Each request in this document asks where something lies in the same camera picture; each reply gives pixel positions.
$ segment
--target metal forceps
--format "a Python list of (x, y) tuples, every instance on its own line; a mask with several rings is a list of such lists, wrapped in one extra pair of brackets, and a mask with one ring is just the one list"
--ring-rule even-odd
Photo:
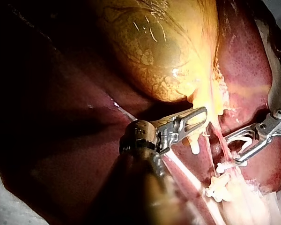
[(239, 154), (240, 157), (235, 159), (236, 164), (242, 164), (258, 152), (263, 150), (272, 139), (276, 136), (281, 136), (281, 109), (269, 113), (266, 119), (261, 123), (253, 123), (249, 126), (241, 128), (232, 134), (225, 137), (229, 144), (237, 137), (250, 136), (252, 139), (257, 139), (258, 143)]
[(188, 109), (160, 120), (150, 122), (156, 129), (159, 154), (168, 152), (173, 144), (180, 142), (194, 130), (200, 128), (207, 120), (207, 109), (200, 107)]

